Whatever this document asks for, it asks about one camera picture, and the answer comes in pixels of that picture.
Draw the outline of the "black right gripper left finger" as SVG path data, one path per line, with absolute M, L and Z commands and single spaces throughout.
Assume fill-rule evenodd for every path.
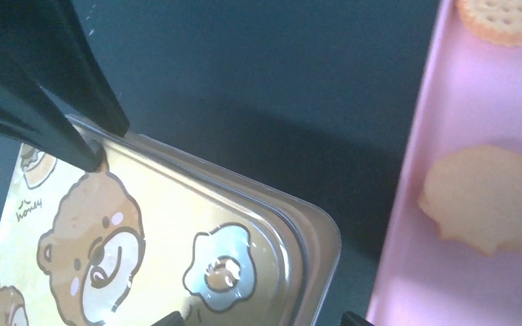
M 152 326 L 184 326 L 185 320 L 179 311 L 174 311 L 156 321 Z

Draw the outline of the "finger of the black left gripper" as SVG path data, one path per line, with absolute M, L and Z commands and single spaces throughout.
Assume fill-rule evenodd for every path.
M 101 146 L 90 146 L 39 86 L 19 71 L 0 73 L 0 135 L 87 172 L 98 170 L 105 159 Z
M 0 1 L 0 50 L 98 126 L 118 136 L 128 131 L 71 1 Z

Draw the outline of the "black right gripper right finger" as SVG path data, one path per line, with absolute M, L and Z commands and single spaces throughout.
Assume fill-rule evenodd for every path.
M 352 312 L 346 311 L 343 313 L 341 317 L 341 326 L 374 326 L 372 323 L 367 321 L 365 318 L 360 315 Z

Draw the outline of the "silver tin lid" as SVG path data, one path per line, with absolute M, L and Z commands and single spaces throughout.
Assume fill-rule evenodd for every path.
M 22 144 L 0 220 L 0 325 L 314 325 L 341 252 L 320 208 L 71 117 L 87 173 Z

